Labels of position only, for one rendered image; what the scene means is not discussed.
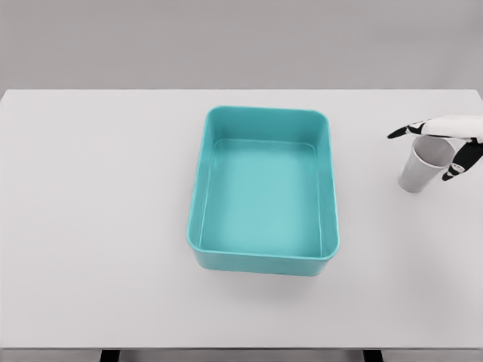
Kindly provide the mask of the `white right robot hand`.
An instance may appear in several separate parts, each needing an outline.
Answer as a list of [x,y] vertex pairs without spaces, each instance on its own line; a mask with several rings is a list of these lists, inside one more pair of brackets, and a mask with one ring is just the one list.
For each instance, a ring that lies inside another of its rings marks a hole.
[[445,139],[459,139],[466,143],[456,152],[441,179],[448,181],[467,172],[483,158],[483,114],[445,115],[400,127],[387,138],[416,134]]

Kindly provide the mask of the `teal plastic basket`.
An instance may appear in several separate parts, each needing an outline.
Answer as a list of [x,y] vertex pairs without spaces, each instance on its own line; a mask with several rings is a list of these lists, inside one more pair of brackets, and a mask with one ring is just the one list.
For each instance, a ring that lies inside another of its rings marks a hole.
[[186,239],[206,269],[320,274],[340,247],[328,118],[310,109],[212,108]]

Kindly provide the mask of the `white paper cup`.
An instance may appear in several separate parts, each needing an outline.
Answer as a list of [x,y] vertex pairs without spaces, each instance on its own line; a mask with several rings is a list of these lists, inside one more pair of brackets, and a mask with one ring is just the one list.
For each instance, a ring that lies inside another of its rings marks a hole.
[[421,192],[448,168],[455,153],[454,147],[445,139],[430,136],[416,138],[399,174],[398,184],[406,192]]

